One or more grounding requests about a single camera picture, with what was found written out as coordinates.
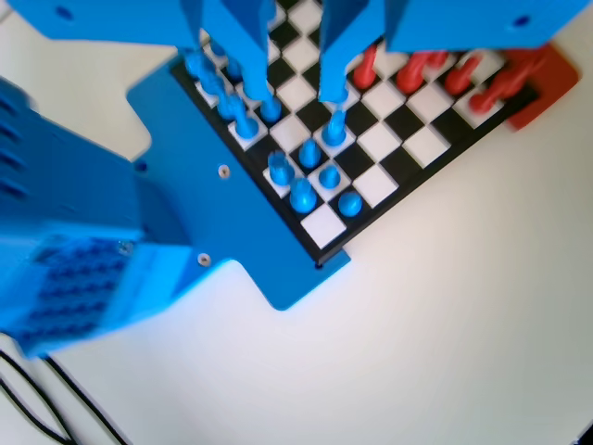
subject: red pawn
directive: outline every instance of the red pawn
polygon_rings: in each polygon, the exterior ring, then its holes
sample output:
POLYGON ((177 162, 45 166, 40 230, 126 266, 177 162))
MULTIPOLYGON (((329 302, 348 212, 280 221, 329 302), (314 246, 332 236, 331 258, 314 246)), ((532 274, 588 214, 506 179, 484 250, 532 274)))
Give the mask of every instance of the red pawn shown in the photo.
POLYGON ((377 46, 372 44, 364 52, 364 57, 360 65, 354 69, 352 74, 352 80, 357 88, 365 90, 372 85, 375 77, 377 76, 372 66, 374 65, 374 59, 377 55, 377 46))
POLYGON ((445 79, 445 88, 450 95, 460 95, 470 86, 472 73, 478 68, 481 61, 481 55, 473 55, 465 61, 461 68, 456 68, 448 74, 445 79))
POLYGON ((428 66, 435 70, 442 68, 447 63, 448 52, 447 51, 435 51, 428 58, 428 66))
POLYGON ((399 70, 396 77, 397 88, 405 94, 411 95, 424 82, 423 70, 430 53, 416 53, 410 57, 408 64, 399 70))

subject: blue chess piece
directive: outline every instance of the blue chess piece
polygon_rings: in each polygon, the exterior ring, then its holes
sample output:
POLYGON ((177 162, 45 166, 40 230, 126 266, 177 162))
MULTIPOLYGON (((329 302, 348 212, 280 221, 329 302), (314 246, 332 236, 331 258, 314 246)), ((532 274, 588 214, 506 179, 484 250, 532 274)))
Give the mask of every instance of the blue chess piece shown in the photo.
POLYGON ((298 151, 298 160, 304 167, 313 169, 317 167, 322 158, 322 151, 313 139, 308 139, 298 151))
POLYGON ((214 70, 203 72, 200 77, 200 84, 209 95, 216 95, 217 92, 224 89, 224 80, 217 76, 214 70))
POLYGON ((340 184, 340 172, 335 165, 328 165, 319 173, 319 182, 329 190, 340 184))
POLYGON ((271 180, 281 186, 289 185, 295 179, 295 169, 286 159, 283 151, 274 151, 268 156, 271 180))
POLYGON ((311 183, 305 178, 298 178, 290 186, 290 205, 298 213, 309 213, 315 208, 317 195, 311 183))
POLYGON ((240 81, 243 78, 241 74, 241 65, 235 58, 229 57, 229 64, 226 67, 226 72, 229 73, 229 77, 234 81, 240 81))
POLYGON ((338 199, 337 207, 344 216, 353 218, 362 210, 362 198, 356 192, 346 192, 338 199))
POLYGON ((234 117, 233 109, 231 108, 231 104, 229 102, 229 96, 226 94, 226 90, 224 89, 224 83, 216 84, 215 94, 219 99, 219 105, 216 107, 216 109, 219 111, 219 114, 224 120, 232 121, 234 117))
POLYGON ((217 42, 214 42, 213 40, 210 41, 210 49, 216 57, 224 57, 224 55, 226 54, 224 52, 224 48, 217 42))
POLYGON ((282 105, 276 97, 271 95, 268 99, 263 101, 260 111, 263 120, 273 123, 280 119, 280 115, 282 114, 282 105))
POLYGON ((251 139, 258 134, 258 122, 247 116, 245 104, 238 95, 231 95, 229 97, 230 107, 233 110, 234 118, 236 119, 236 131, 243 139, 251 139))
POLYGON ((328 146, 339 146, 346 140, 346 112, 339 109, 322 131, 322 138, 328 146))

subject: chessboard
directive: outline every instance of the chessboard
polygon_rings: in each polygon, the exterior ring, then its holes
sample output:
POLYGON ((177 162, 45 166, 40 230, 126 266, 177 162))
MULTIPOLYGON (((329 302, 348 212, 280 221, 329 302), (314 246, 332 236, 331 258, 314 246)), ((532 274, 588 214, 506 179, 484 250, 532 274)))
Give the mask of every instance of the chessboard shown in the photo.
POLYGON ((269 124, 262 119, 260 103, 243 92, 242 82, 226 71, 226 57, 217 57, 205 36, 203 49, 214 62, 228 92, 235 91, 245 101, 249 116, 257 120, 258 134, 242 139, 234 122, 223 120, 216 109, 218 98, 208 95, 180 62, 171 73, 194 101, 208 122, 231 149, 259 186, 293 234, 320 266, 347 241, 409 195, 424 181, 449 164, 462 152, 494 130, 509 116, 537 97, 526 85, 517 95, 499 101, 486 114, 470 110, 470 98, 484 91, 505 67, 503 53, 480 51, 482 61, 472 74, 471 85, 458 95, 450 95, 445 79, 473 51, 448 54, 440 69, 426 68, 424 82, 411 95, 403 94, 396 76, 410 54, 387 53, 378 41, 374 83, 365 89, 352 82, 356 57, 347 67, 348 97, 341 108, 347 113, 347 138, 339 146, 327 146, 322 128, 328 123, 335 104, 318 100, 320 84, 320 24, 322 8, 316 0, 280 0, 276 20, 270 24, 268 84, 282 103, 282 116, 269 124), (322 149, 322 159, 314 169, 303 166, 298 149, 309 138, 322 149), (283 151, 296 177, 306 177, 317 194, 315 208, 300 214, 289 202, 290 186, 271 180, 268 156, 283 151), (340 183, 324 188, 319 173, 334 164, 340 183), (355 217, 341 214, 339 198, 355 191, 362 197, 362 211, 355 217))

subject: screw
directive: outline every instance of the screw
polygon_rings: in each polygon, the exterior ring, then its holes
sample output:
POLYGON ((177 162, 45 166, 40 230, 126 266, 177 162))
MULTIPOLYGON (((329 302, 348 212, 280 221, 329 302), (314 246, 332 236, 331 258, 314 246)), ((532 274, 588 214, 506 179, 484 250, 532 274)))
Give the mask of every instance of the screw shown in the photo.
POLYGON ((212 260, 210 259, 210 256, 207 253, 200 253, 197 256, 197 263, 202 267, 210 267, 210 264, 212 264, 212 260))
POLYGON ((219 167, 219 176, 221 179, 229 179, 229 176, 231 176, 231 169, 229 169, 228 165, 222 164, 219 167))
POLYGON ((118 252, 120 255, 130 257, 133 254, 133 242, 132 241, 119 241, 118 252))

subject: red plastic base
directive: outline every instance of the red plastic base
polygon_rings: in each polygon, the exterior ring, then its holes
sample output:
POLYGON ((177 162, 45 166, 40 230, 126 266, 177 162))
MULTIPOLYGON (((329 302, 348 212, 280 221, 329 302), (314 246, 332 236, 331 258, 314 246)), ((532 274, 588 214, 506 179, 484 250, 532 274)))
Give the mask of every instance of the red plastic base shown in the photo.
MULTIPOLYGON (((558 99, 568 93, 580 79, 580 73, 554 44, 546 44, 537 51, 544 54, 542 67, 529 78, 529 82, 537 89, 539 99, 519 111, 507 120, 514 130, 521 130, 537 116, 551 107, 558 99)), ((513 64, 526 57, 531 57, 534 50, 512 49, 505 51, 508 60, 513 64)))

